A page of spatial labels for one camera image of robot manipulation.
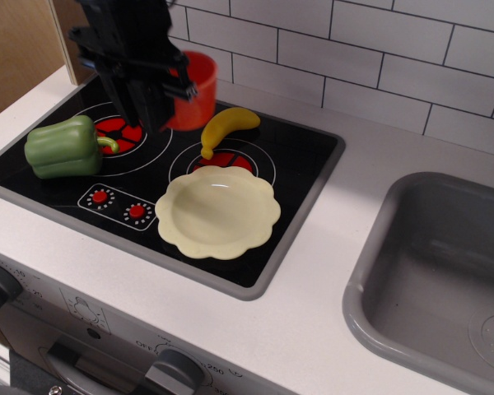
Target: wooden panel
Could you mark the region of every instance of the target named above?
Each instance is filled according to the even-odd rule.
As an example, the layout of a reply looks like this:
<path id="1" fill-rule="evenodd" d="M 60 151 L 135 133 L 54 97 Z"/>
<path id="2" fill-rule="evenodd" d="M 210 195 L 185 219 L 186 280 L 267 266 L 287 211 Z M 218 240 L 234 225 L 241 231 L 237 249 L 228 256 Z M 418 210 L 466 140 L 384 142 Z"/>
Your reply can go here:
<path id="1" fill-rule="evenodd" d="M 48 0 L 0 0 L 0 112 L 63 64 Z"/>

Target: banana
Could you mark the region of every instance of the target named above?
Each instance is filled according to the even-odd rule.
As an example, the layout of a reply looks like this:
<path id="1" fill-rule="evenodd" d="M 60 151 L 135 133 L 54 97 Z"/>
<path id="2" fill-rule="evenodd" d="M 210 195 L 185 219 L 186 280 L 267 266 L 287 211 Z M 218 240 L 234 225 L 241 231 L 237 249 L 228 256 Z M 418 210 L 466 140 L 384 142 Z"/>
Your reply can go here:
<path id="1" fill-rule="evenodd" d="M 214 155 L 213 149 L 229 133 L 235 130 L 246 130 L 256 128 L 260 125 L 260 117 L 250 109 L 232 107 L 224 109 L 208 121 L 207 126 L 201 133 L 201 156 L 210 160 Z"/>

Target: white countertop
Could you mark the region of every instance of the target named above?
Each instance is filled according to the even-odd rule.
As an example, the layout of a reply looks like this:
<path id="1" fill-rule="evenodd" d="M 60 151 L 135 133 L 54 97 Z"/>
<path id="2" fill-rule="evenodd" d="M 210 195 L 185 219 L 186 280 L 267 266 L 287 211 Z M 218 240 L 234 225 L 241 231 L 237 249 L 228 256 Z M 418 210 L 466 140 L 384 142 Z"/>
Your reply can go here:
<path id="1" fill-rule="evenodd" d="M 0 150 L 74 88 L 60 69 L 1 113 Z M 1 199 L 0 251 L 299 394 L 462 393 L 362 346 L 344 321 L 343 292 L 397 179 L 435 171 L 494 187 L 494 156 L 222 81 L 218 99 L 346 142 L 262 297 L 237 300 Z"/>

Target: orange cup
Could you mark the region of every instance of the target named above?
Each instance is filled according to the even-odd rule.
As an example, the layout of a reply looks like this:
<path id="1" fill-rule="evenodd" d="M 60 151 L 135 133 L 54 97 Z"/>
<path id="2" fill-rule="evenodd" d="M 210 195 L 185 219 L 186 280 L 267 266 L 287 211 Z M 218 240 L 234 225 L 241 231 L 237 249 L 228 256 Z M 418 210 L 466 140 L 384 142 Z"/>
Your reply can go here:
<path id="1" fill-rule="evenodd" d="M 187 132 L 202 128 L 214 116 L 216 109 L 217 64 L 204 53 L 184 52 L 189 58 L 187 72 L 198 95 L 191 101 L 174 98 L 175 114 L 166 127 Z"/>

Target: cream plate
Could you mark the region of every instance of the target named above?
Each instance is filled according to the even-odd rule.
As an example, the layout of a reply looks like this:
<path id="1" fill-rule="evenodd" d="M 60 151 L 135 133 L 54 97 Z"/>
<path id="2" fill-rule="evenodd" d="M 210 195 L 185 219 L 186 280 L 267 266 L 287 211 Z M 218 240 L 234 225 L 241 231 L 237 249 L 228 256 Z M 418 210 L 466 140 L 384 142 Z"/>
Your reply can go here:
<path id="1" fill-rule="evenodd" d="M 280 218 L 273 187 L 240 167 L 174 179 L 156 204 L 159 235 L 189 258 L 233 259 L 264 244 Z"/>

